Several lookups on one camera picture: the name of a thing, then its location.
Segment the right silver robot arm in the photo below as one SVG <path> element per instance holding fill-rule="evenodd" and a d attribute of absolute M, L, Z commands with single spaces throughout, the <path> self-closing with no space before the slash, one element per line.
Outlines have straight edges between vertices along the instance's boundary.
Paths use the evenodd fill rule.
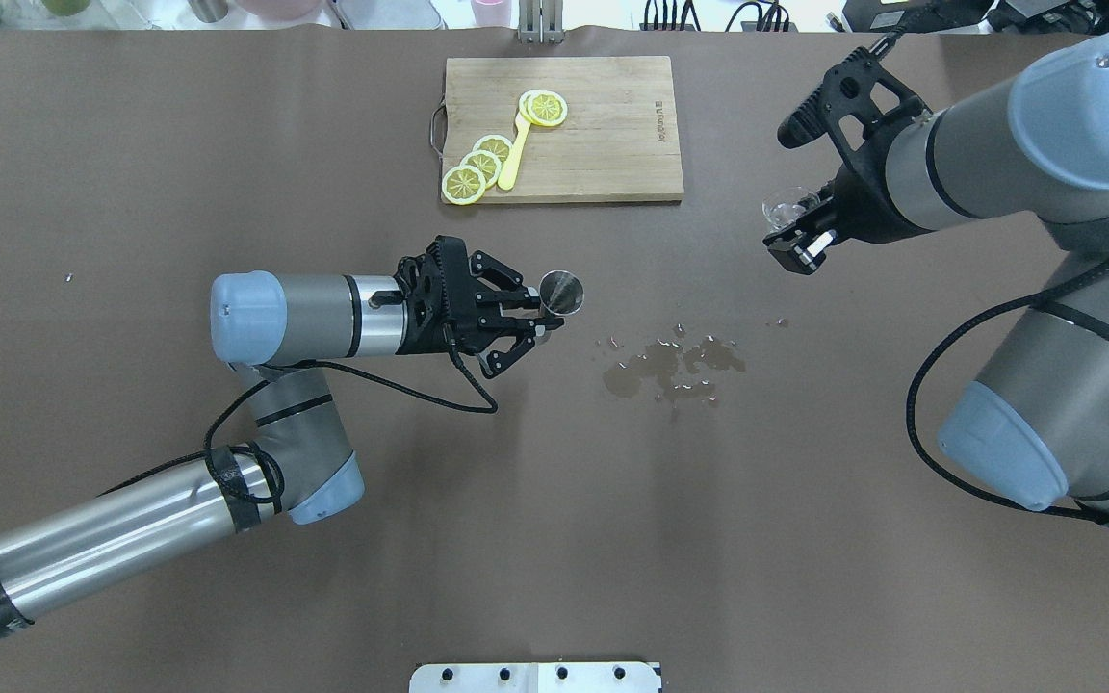
<path fill-rule="evenodd" d="M 1109 529 L 1109 32 L 934 109 L 859 47 L 780 124 L 840 169 L 788 201 L 764 246 L 810 275 L 830 249 L 1026 216 L 1061 255 L 1034 293 L 976 313 L 905 397 L 912 451 L 975 499 Z"/>

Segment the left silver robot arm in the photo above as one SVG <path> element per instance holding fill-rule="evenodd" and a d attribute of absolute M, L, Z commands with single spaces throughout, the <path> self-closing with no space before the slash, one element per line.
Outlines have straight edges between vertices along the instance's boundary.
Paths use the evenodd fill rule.
<path fill-rule="evenodd" d="M 207 242 L 0 242 L 0 641 L 48 611 L 302 501 L 348 460 L 326 391 L 279 402 L 312 376 L 247 366 L 228 345 L 250 299 L 289 281 L 281 300 L 327 284 L 325 319 L 282 310 L 281 325 L 330 330 L 333 346 L 289 339 L 277 363 L 401 350 L 367 307 L 403 319 L 393 285 L 409 240 L 303 248 L 279 241 L 215 251 Z"/>

